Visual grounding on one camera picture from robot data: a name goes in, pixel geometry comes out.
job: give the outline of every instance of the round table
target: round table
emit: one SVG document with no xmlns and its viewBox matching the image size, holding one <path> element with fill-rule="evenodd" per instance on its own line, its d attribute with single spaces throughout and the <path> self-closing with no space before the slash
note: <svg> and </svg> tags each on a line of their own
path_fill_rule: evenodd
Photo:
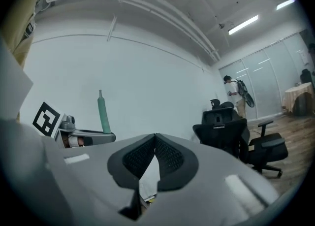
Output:
<svg viewBox="0 0 315 226">
<path fill-rule="evenodd" d="M 314 91 L 312 83 L 304 83 L 297 87 L 293 87 L 285 91 L 285 96 L 282 100 L 282 106 L 288 110 L 288 112 L 293 112 L 293 107 L 295 104 L 296 99 L 304 94 L 309 93 L 312 97 L 312 110 L 314 109 Z"/>
</svg>

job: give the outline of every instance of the frosted glass panel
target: frosted glass panel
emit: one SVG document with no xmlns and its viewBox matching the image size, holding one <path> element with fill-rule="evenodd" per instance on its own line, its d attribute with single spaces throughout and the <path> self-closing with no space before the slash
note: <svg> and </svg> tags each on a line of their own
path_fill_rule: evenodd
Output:
<svg viewBox="0 0 315 226">
<path fill-rule="evenodd" d="M 231 64 L 225 68 L 220 69 L 220 74 L 222 76 L 222 79 L 226 75 L 229 75 L 234 79 L 244 81 L 249 93 L 251 94 L 252 98 L 254 99 L 252 85 L 251 85 L 251 82 L 250 82 L 249 77 L 247 75 L 247 69 L 246 69 L 246 67 L 244 67 L 244 65 L 241 61 L 235 62 L 235 63 L 233 63 L 233 64 Z M 226 92 L 231 91 L 230 85 L 226 84 L 225 90 L 226 90 Z M 228 97 L 228 100 L 233 102 L 232 97 Z M 257 119 L 256 107 L 250 108 L 248 105 L 246 105 L 246 115 L 247 115 L 247 120 Z"/>
<path fill-rule="evenodd" d="M 293 35 L 287 39 L 284 39 L 283 43 L 285 44 L 285 46 L 289 50 L 290 55 L 293 58 L 293 61 L 294 61 L 294 64 L 297 68 L 299 76 L 301 75 L 302 70 L 304 70 L 306 68 L 310 72 L 313 71 L 314 64 L 313 64 L 312 58 L 311 58 L 310 54 L 308 53 L 308 48 L 305 45 L 305 43 L 304 43 L 304 41 L 300 35 L 296 34 L 296 35 Z M 306 55 L 306 58 L 308 60 L 308 64 L 306 64 L 306 65 L 304 64 L 304 62 L 302 60 L 302 55 Z"/>
<path fill-rule="evenodd" d="M 284 92 L 294 87 L 296 83 L 300 82 L 300 76 L 289 51 L 282 41 L 265 48 L 265 51 L 268 58 L 270 58 L 270 62 L 276 73 L 281 99 L 283 99 L 285 95 Z"/>
<path fill-rule="evenodd" d="M 252 80 L 256 97 L 258 118 L 281 112 L 281 99 L 276 77 L 264 51 L 243 59 Z"/>
</svg>

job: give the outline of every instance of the chair seat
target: chair seat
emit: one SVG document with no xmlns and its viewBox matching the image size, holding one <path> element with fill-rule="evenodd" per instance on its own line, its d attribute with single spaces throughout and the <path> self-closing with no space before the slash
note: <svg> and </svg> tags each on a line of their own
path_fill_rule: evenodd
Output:
<svg viewBox="0 0 315 226">
<path fill-rule="evenodd" d="M 266 150 L 261 148 L 261 144 L 282 138 L 279 133 L 266 135 L 264 137 L 255 138 L 250 142 L 250 146 L 254 145 L 254 150 L 249 152 L 247 163 L 259 165 L 263 157 L 265 157 Z M 281 161 L 288 156 L 288 151 L 285 144 L 276 146 L 272 149 L 272 153 L 268 156 L 267 162 Z"/>
</svg>

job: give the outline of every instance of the linear light fixture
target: linear light fixture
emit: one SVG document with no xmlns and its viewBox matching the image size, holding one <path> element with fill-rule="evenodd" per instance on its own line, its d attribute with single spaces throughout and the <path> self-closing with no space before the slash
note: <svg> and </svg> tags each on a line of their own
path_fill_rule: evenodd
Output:
<svg viewBox="0 0 315 226">
<path fill-rule="evenodd" d="M 262 67 L 260 67 L 259 69 L 254 70 L 253 72 L 258 71 L 258 70 L 260 70 L 260 69 L 262 69 Z"/>
<path fill-rule="evenodd" d="M 285 7 L 285 6 L 287 6 L 287 5 L 289 5 L 289 4 L 292 4 L 292 3 L 294 3 L 296 0 L 288 0 L 288 1 L 285 1 L 285 2 L 283 2 L 283 3 L 281 3 L 281 4 L 278 4 L 277 5 L 277 10 L 279 10 L 279 9 L 281 9 L 282 7 Z"/>
<path fill-rule="evenodd" d="M 242 72 L 242 71 L 244 71 L 244 70 L 246 70 L 246 69 L 248 69 L 248 67 L 247 67 L 247 68 L 245 68 L 245 69 L 243 69 L 243 70 L 241 70 L 241 71 L 238 71 L 238 72 L 236 72 L 236 73 L 238 74 L 239 72 Z"/>
<path fill-rule="evenodd" d="M 229 35 L 237 32 L 238 30 L 244 28 L 245 26 L 248 26 L 249 24 L 251 24 L 252 22 L 256 21 L 258 19 L 258 15 L 256 15 L 255 17 L 248 19 L 247 21 L 245 21 L 244 23 L 239 24 L 236 27 L 233 27 L 231 30 L 228 31 Z"/>
<path fill-rule="evenodd" d="M 260 62 L 260 63 L 258 63 L 258 65 L 259 65 L 259 64 L 262 64 L 262 63 L 264 63 L 264 62 L 266 62 L 266 61 L 268 61 L 268 60 L 270 60 L 270 58 L 269 58 L 269 59 L 266 59 L 266 60 L 264 60 L 264 61 L 262 61 L 262 62 Z"/>
<path fill-rule="evenodd" d="M 245 75 L 247 75 L 247 74 L 243 74 L 243 75 L 241 75 L 241 76 L 239 76 L 239 77 L 237 77 L 237 78 L 240 78 L 240 77 L 245 76 Z"/>
</svg>

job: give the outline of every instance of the green bottle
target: green bottle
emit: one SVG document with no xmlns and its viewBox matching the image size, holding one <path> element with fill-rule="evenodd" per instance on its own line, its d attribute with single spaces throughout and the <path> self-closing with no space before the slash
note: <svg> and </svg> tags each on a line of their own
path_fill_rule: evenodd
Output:
<svg viewBox="0 0 315 226">
<path fill-rule="evenodd" d="M 103 133 L 109 134 L 111 133 L 111 131 L 110 131 L 107 112 L 106 112 L 105 99 L 102 97 L 102 90 L 99 90 L 99 97 L 97 99 L 97 103 L 98 103 L 98 111 L 99 111 L 100 122 L 103 128 Z"/>
</svg>

